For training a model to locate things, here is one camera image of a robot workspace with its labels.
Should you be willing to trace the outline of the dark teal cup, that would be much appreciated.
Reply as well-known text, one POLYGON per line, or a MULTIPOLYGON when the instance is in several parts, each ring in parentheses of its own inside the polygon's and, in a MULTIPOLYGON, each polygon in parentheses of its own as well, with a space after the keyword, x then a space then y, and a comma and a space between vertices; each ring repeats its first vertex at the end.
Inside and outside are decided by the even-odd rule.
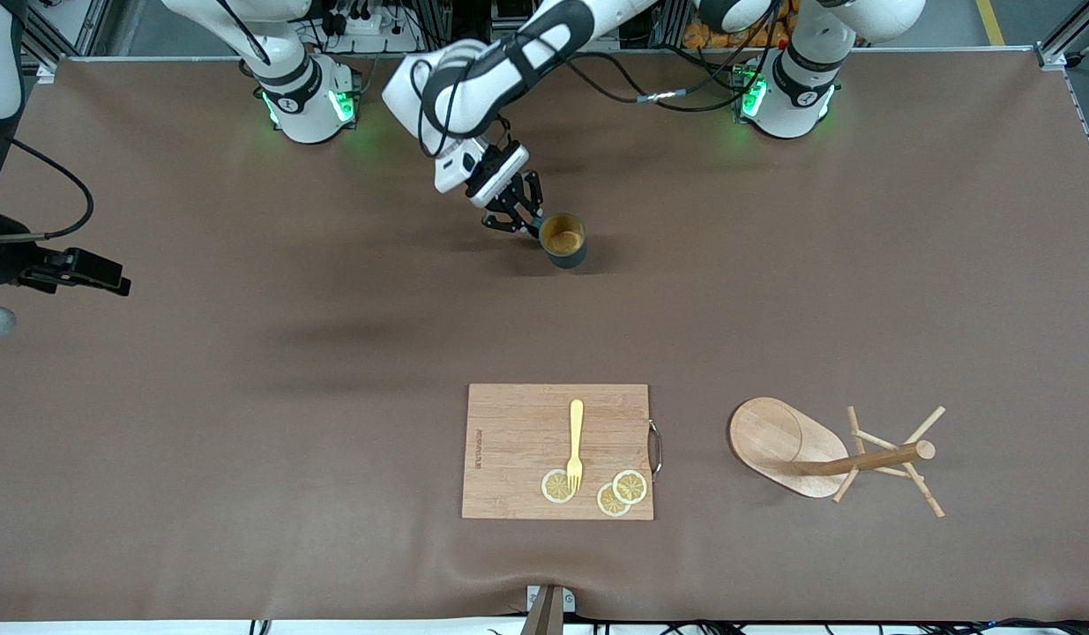
POLYGON ((576 268, 587 257, 587 228, 576 213, 547 217, 539 230, 539 242, 556 268, 576 268))

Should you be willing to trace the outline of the brown table cover sheet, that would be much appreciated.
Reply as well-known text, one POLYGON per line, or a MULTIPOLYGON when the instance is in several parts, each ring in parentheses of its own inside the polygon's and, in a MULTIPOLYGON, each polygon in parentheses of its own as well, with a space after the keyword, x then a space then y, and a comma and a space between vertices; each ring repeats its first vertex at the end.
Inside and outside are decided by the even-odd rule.
POLYGON ((321 146, 234 62, 65 62, 19 136, 129 297, 0 288, 0 620, 1089 620, 1089 145, 1031 53, 862 53, 829 119, 507 109, 580 268, 480 223, 377 98, 321 146), (473 383, 646 384, 648 522, 460 515, 473 383), (731 452, 771 396, 900 444, 841 502, 731 452))

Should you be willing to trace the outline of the wooden mug tree rack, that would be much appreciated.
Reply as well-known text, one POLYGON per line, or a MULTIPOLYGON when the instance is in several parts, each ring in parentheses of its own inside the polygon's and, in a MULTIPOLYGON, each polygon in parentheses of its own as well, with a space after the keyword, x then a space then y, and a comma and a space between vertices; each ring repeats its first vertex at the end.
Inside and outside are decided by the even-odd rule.
POLYGON ((790 403, 771 396, 746 401, 729 419, 731 452, 754 473, 776 483, 791 493, 839 503, 861 473, 888 474, 913 483, 923 502, 943 518, 937 501, 918 469, 919 463, 937 455, 926 433, 946 410, 937 407, 900 444, 862 430, 857 410, 847 408, 854 451, 847 450, 839 433, 813 422, 790 403))

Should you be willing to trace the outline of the wooden cutting board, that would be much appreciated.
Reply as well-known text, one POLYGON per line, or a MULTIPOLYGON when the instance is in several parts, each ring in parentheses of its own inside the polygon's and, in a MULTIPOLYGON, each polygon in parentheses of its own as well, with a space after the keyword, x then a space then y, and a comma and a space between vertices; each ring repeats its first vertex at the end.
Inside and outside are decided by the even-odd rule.
POLYGON ((472 384, 462 486, 464 518, 495 521, 653 521, 660 445, 646 384, 472 384), (548 471, 567 467, 568 406, 584 402, 583 483, 565 504, 541 494, 548 471), (597 491, 621 471, 649 485, 640 504, 609 518, 597 491))

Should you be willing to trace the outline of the aluminium frame profile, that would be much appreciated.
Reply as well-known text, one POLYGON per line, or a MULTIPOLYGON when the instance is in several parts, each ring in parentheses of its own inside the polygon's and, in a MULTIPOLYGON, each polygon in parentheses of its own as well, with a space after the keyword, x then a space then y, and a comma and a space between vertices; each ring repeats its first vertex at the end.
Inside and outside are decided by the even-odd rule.
POLYGON ((53 70, 65 57, 93 53, 117 0, 26 0, 24 50, 53 70))
POLYGON ((1033 45, 1037 64, 1043 70, 1078 68, 1089 54, 1089 44, 1075 49, 1089 30, 1089 0, 1079 0, 1067 16, 1048 33, 1043 41, 1033 45))

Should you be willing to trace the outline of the yellow plastic fork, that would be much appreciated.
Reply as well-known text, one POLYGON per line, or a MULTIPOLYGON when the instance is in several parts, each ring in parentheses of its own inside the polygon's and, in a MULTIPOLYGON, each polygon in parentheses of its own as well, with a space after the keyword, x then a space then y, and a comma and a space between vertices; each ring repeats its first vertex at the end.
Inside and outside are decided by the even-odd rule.
POLYGON ((580 455, 584 426, 584 402, 579 399, 570 402, 568 406, 568 433, 570 453, 567 467, 567 486, 571 494, 576 494, 583 483, 583 457, 580 455))

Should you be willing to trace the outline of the white power strip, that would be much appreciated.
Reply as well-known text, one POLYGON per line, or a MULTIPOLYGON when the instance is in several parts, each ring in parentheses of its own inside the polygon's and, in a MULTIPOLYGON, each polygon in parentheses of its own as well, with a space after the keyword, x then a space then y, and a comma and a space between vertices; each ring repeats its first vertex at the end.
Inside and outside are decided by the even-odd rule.
POLYGON ((319 0, 316 34, 334 54, 409 53, 426 44, 414 11, 400 0, 319 0))

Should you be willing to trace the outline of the orange snack bag pile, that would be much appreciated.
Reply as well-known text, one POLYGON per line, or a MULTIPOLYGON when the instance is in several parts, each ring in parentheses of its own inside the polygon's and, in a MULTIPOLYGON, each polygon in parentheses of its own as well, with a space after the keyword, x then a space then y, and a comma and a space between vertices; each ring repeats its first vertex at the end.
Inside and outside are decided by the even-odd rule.
POLYGON ((696 8, 682 36, 687 49, 764 48, 790 40, 802 0, 690 0, 696 8))

